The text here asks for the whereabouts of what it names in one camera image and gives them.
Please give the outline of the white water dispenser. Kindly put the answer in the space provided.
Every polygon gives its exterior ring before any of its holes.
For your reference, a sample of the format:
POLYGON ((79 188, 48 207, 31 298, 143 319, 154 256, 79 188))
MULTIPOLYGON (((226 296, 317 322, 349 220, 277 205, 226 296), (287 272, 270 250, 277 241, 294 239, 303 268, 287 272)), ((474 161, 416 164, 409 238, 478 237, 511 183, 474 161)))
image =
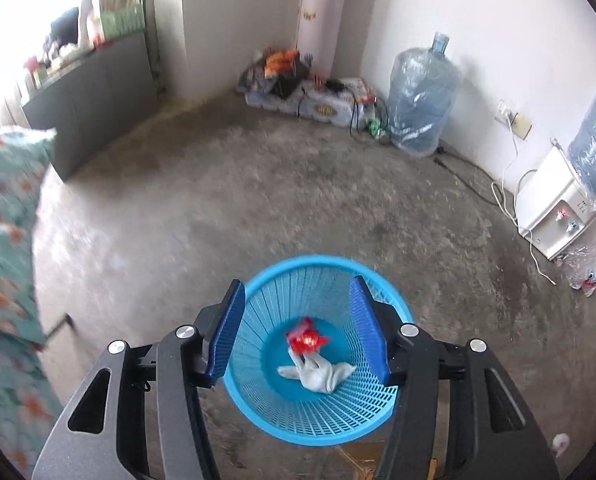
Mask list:
POLYGON ((514 202, 519 234, 554 260, 596 220, 596 202, 559 146, 553 146, 514 202))

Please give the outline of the green plastic basket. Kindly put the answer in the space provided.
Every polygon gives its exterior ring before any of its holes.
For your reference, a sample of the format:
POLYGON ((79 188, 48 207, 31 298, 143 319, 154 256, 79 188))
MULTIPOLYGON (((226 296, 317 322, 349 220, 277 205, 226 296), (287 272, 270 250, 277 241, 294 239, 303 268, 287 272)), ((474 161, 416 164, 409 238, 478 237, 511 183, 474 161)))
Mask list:
POLYGON ((146 28, 143 0, 135 0, 117 11, 100 12, 100 24, 106 41, 144 32, 146 28))

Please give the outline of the empty blue water jug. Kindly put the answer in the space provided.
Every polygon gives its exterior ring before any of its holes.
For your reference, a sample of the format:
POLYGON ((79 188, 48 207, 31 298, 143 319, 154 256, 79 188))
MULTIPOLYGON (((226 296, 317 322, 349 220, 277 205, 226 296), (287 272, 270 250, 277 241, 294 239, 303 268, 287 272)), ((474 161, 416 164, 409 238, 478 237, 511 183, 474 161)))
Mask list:
POLYGON ((387 99, 391 142, 413 157, 432 155, 439 146, 462 82, 459 68, 445 55, 450 38, 435 33, 429 48, 410 48, 394 60, 387 99))

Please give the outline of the crumpled plastic bag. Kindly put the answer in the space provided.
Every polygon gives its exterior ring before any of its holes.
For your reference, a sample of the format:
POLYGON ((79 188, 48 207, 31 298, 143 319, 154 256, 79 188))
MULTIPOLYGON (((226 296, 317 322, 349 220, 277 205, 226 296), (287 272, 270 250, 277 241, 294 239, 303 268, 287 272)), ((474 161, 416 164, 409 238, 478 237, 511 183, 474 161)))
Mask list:
POLYGON ((555 258, 570 287, 590 297, 596 290, 596 236, 578 240, 555 258))

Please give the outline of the grey cabinet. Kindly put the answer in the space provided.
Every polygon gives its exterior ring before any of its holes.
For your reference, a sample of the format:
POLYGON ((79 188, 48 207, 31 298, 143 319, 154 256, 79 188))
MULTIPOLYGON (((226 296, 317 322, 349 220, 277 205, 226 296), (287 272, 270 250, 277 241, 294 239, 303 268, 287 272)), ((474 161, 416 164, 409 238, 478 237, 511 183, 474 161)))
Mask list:
POLYGON ((22 104, 30 128, 55 129, 53 167, 68 180, 107 144, 157 109, 145 35, 139 32, 69 65, 22 104))

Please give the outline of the pink rolled mat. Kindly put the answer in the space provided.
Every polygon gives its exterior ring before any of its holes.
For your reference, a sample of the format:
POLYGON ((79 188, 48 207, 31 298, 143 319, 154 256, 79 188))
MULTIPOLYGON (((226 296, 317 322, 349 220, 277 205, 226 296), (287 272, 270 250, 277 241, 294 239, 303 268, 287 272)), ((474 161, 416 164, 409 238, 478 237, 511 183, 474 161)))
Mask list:
POLYGON ((329 78, 333 71, 345 0, 300 0, 296 47, 312 57, 311 73, 329 78))

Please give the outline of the white cloth rag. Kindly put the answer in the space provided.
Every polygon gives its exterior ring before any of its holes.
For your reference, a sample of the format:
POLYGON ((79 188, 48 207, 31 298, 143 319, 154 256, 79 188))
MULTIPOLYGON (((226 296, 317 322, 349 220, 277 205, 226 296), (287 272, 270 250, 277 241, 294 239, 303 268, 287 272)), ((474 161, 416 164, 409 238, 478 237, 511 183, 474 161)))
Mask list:
POLYGON ((292 365, 277 367, 278 375, 297 380, 303 388, 311 392, 334 393, 356 371, 356 366, 349 363, 331 364, 319 352, 298 354, 289 349, 288 353, 292 365))

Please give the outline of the floral teal quilt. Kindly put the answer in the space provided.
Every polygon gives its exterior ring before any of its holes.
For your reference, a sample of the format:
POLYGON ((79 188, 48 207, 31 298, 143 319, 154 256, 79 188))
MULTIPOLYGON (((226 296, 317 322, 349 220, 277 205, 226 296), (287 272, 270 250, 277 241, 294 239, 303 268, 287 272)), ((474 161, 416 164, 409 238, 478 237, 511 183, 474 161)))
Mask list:
POLYGON ((0 129, 0 451, 25 479, 62 411, 39 359, 48 337, 32 251, 55 136, 53 129, 0 129))

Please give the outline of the red plastic wrapper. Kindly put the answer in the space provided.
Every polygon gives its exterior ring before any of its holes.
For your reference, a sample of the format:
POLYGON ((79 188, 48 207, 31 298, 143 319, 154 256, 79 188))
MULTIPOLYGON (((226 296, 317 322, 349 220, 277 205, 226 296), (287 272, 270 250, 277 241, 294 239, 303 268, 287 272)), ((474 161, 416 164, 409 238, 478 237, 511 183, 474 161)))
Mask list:
POLYGON ((319 352, 330 342, 330 338, 315 327, 313 318, 303 318, 285 333, 285 337, 289 349, 297 356, 319 352))

